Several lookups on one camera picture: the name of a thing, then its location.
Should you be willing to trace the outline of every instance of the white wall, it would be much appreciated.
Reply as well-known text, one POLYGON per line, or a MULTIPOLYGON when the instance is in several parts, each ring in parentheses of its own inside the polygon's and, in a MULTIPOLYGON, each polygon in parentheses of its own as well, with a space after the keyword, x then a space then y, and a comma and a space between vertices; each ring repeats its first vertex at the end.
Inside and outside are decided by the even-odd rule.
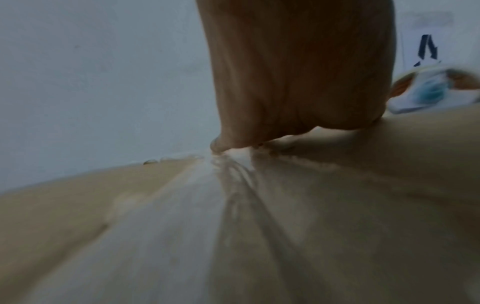
MULTIPOLYGON (((454 12, 453 52, 480 67, 479 0, 396 8, 454 12)), ((194 0, 2 0, 0 93, 0 192, 206 149, 220 129, 194 0)))

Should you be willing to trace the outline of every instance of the skin crease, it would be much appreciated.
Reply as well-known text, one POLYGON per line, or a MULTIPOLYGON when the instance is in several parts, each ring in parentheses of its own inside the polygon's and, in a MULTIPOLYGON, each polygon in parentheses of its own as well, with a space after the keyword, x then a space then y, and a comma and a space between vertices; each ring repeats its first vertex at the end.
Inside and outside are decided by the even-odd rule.
POLYGON ((197 0, 221 133, 215 153, 385 111, 396 52, 391 0, 197 0))

